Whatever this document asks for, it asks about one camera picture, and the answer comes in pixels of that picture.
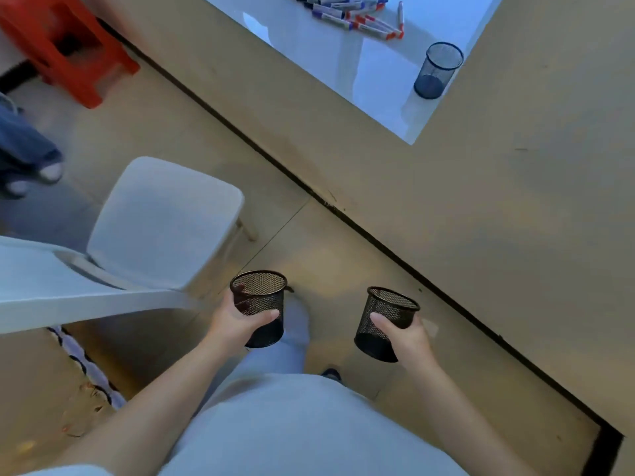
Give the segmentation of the black and white braided strip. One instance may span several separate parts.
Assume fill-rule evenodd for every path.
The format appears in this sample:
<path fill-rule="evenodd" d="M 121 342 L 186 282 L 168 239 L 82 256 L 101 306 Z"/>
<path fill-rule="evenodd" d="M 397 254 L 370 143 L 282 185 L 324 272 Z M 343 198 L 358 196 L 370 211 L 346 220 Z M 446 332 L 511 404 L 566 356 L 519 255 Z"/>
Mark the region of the black and white braided strip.
<path fill-rule="evenodd" d="M 126 404 L 127 400 L 121 392 L 110 382 L 106 374 L 67 330 L 61 326 L 48 326 L 46 329 L 81 370 L 93 393 L 98 393 L 115 410 L 119 410 Z"/>

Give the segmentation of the person's grey shirt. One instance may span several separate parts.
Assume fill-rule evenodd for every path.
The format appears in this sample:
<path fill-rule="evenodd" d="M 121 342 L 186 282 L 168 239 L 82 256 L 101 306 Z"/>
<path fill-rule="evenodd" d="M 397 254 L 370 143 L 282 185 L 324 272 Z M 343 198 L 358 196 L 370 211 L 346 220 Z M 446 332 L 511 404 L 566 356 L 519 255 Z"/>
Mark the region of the person's grey shirt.
<path fill-rule="evenodd" d="M 218 387 L 158 476 L 468 476 L 443 451 L 315 375 Z"/>

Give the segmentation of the black mesh pen cup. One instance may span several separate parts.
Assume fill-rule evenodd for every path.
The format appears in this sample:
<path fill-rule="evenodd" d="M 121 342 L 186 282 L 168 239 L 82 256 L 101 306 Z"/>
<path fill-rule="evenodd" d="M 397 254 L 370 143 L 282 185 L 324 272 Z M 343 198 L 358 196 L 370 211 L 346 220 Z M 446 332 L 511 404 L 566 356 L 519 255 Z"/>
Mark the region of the black mesh pen cup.
<path fill-rule="evenodd" d="M 253 350 L 277 343 L 284 333 L 284 292 L 288 288 L 286 277 L 271 270 L 247 271 L 236 275 L 229 288 L 234 295 L 235 307 L 245 316 L 268 310 L 279 312 L 275 320 L 254 331 L 245 347 Z"/>
<path fill-rule="evenodd" d="M 427 100 L 440 98 L 463 63 L 464 53 L 458 46 L 434 42 L 427 49 L 425 61 L 414 82 L 415 93 Z"/>
<path fill-rule="evenodd" d="M 377 328 L 370 315 L 381 314 L 397 328 L 405 329 L 411 325 L 421 306 L 414 299 L 388 288 L 371 286 L 367 288 L 367 294 L 354 344 L 372 359 L 396 363 L 398 358 L 389 337 Z"/>

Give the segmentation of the red plastic stool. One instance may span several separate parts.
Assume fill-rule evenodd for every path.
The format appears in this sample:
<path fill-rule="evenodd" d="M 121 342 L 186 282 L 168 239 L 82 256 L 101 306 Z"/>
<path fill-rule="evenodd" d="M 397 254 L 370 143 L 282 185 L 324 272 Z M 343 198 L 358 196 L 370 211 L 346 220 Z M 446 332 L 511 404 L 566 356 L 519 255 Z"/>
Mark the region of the red plastic stool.
<path fill-rule="evenodd" d="M 103 102 L 102 79 L 119 69 L 140 70 L 81 0 L 0 0 L 0 29 L 45 83 L 89 109 Z"/>

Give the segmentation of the person's left forearm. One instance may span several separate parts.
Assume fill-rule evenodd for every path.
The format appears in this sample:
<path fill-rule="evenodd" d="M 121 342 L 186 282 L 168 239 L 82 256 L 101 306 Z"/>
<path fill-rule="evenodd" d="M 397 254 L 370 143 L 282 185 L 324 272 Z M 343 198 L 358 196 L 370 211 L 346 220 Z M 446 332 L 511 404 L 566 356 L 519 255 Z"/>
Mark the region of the person's left forearm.
<path fill-rule="evenodd" d="M 218 370 L 250 333 L 208 333 L 105 423 L 80 438 L 54 467 L 88 465 L 113 476 L 153 476 Z"/>

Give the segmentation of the pile of white markers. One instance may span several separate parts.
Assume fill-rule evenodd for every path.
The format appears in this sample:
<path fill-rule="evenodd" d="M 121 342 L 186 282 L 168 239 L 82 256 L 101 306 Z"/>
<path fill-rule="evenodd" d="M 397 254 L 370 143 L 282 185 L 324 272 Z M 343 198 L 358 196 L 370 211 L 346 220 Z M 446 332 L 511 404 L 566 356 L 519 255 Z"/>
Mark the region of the pile of white markers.
<path fill-rule="evenodd" d="M 403 2 L 398 1 L 396 22 L 389 23 L 378 15 L 390 0 L 295 0 L 308 9 L 312 17 L 334 24 L 346 31 L 359 31 L 379 40 L 404 37 Z"/>

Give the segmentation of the person's grey trouser leg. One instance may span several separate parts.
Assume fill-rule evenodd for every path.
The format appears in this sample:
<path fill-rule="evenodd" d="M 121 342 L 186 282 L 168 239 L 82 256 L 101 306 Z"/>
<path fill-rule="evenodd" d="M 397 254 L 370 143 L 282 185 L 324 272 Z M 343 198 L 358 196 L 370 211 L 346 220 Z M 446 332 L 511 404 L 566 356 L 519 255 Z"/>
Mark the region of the person's grey trouser leg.
<path fill-rule="evenodd" d="M 224 380 L 251 376 L 302 374 L 311 340 L 310 315 L 294 293 L 284 296 L 284 333 L 275 344 L 251 350 Z"/>

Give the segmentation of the person's right hand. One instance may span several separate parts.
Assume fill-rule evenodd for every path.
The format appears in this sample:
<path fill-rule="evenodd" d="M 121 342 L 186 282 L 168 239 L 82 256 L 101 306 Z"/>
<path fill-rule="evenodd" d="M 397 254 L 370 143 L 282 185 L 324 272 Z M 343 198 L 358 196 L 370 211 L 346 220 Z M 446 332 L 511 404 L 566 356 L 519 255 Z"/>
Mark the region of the person's right hand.
<path fill-rule="evenodd" d="M 412 377 L 429 375 L 440 370 L 423 322 L 416 314 L 408 328 L 403 328 L 404 339 L 391 343 L 398 362 Z"/>

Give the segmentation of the person's left hand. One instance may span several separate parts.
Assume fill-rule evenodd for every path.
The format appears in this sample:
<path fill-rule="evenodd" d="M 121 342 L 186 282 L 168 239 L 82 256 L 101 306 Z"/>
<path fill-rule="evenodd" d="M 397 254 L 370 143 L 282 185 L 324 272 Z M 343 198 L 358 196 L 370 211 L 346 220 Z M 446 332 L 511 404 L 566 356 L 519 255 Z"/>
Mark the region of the person's left hand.
<path fill-rule="evenodd" d="M 234 293 L 227 288 L 223 298 L 213 312 L 205 341 L 219 346 L 226 352 L 234 352 L 248 343 L 253 333 L 247 333 L 243 326 L 245 314 L 234 303 Z"/>

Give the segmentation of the person's right forearm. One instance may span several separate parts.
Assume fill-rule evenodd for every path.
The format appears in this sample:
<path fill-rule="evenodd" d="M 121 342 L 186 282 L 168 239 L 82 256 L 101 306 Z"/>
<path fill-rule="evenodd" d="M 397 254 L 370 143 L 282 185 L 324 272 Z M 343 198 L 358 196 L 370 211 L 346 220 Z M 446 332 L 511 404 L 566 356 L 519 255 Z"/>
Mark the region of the person's right forearm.
<path fill-rule="evenodd" d="M 401 360 L 446 452 L 470 476 L 538 476 L 434 359 Z"/>

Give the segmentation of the white plastic chair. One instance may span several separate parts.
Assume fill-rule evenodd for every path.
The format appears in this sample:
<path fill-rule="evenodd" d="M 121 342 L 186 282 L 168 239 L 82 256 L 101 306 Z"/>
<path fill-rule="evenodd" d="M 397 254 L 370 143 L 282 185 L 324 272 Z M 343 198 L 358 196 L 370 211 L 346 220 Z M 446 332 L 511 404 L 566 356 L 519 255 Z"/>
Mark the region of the white plastic chair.
<path fill-rule="evenodd" d="M 0 236 L 0 335 L 196 308 L 187 286 L 240 230 L 257 240 L 239 188 L 172 162 L 134 159 L 85 252 Z"/>

